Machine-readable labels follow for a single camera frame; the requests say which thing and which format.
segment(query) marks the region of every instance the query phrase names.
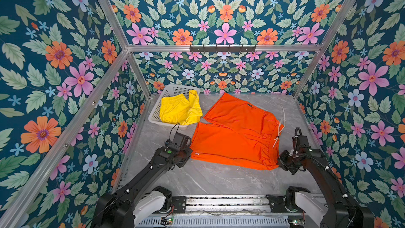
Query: light blue flower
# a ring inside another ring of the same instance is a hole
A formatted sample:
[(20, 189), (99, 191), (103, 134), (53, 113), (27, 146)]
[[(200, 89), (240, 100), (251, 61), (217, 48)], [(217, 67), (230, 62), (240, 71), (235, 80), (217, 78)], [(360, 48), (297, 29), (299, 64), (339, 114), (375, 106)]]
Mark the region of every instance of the light blue flower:
[(46, 31), (47, 29), (49, 29), (49, 27), (47, 27), (47, 23), (46, 22), (42, 22), (42, 21), (38, 21), (39, 23), (39, 28), (43, 29), (44, 31)]
[(44, 107), (44, 110), (45, 112), (43, 112), (42, 115), (47, 115), (47, 117), (49, 117), (50, 114), (53, 114), (52, 107)]
[(88, 56), (91, 56), (93, 52), (90, 50), (90, 48), (88, 48), (88, 49), (86, 50), (86, 53), (87, 53)]
[(15, 144), (15, 148), (11, 149), (10, 152), (14, 152), (14, 155), (18, 156), (20, 152), (24, 152), (24, 144), (19, 145), (18, 143)]
[(68, 172), (73, 172), (73, 169), (76, 165), (72, 162), (72, 164), (68, 165)]
[(38, 36), (35, 34), (35, 33), (36, 33), (35, 30), (32, 30), (32, 31), (31, 31), (30, 28), (27, 28), (27, 31), (28, 31), (28, 32), (26, 32), (26, 35), (31, 36), (31, 39), (33, 39), (34, 37), (38, 37)]
[(66, 218), (65, 222), (70, 223), (70, 221), (72, 221), (72, 220), (73, 220), (73, 213), (69, 213), (68, 218)]
[(15, 94), (13, 95), (13, 98), (8, 98), (7, 100), (12, 102), (13, 106), (15, 106), (16, 104), (21, 105), (20, 103), (21, 98), (17, 98)]
[(184, 5), (184, 0), (177, 0), (176, 4), (183, 6)]
[(55, 95), (55, 91), (56, 89), (49, 87), (49, 89), (45, 90), (45, 93), (49, 94), (49, 97), (52, 97), (52, 95)]

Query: white plastic basket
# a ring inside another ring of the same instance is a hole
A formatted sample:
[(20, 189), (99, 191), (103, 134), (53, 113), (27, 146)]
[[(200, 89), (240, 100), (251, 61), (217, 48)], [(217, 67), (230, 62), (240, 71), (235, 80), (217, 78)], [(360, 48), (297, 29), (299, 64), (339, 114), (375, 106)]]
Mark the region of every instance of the white plastic basket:
[[(149, 114), (149, 121), (153, 124), (158, 124), (161, 126), (166, 126), (166, 127), (173, 127), (174, 124), (171, 123), (163, 123), (162, 120), (160, 120), (160, 104), (161, 104), (161, 99), (164, 97), (173, 97), (179, 94), (184, 94), (185, 98), (188, 99), (188, 91), (190, 90), (196, 90), (197, 95), (200, 94), (200, 89), (198, 87), (190, 87), (187, 85), (179, 85), (179, 84), (168, 84), (166, 87), (163, 89), (162, 93), (159, 96), (159, 99), (156, 101), (155, 105), (153, 106), (153, 109), (151, 113)], [(187, 125), (180, 125), (179, 129), (186, 129)]]

